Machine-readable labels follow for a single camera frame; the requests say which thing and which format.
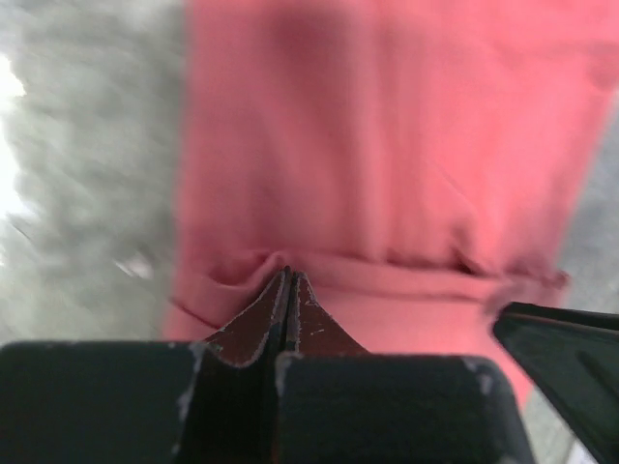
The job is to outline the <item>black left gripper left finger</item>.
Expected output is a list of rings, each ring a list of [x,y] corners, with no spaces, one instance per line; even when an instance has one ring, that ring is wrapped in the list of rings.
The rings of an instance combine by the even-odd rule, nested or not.
[[[262,463],[290,292],[281,270],[197,341],[19,341],[1,350],[5,463]]]

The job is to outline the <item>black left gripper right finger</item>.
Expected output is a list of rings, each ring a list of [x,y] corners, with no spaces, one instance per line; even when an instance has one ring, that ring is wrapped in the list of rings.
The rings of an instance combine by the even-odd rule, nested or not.
[[[530,463],[512,387],[471,356],[374,355],[294,276],[276,360],[280,463]]]

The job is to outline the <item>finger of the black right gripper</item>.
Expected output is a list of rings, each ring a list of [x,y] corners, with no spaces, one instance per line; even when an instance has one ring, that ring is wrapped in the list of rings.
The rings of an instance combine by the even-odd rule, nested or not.
[[[511,303],[492,333],[596,459],[618,457],[618,316]]]

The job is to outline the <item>red t-shirt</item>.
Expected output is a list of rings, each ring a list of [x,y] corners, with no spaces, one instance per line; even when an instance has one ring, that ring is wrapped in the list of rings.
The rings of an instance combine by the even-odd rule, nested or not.
[[[284,266],[374,352],[497,362],[511,301],[556,306],[618,86],[614,1],[191,1],[173,339]]]

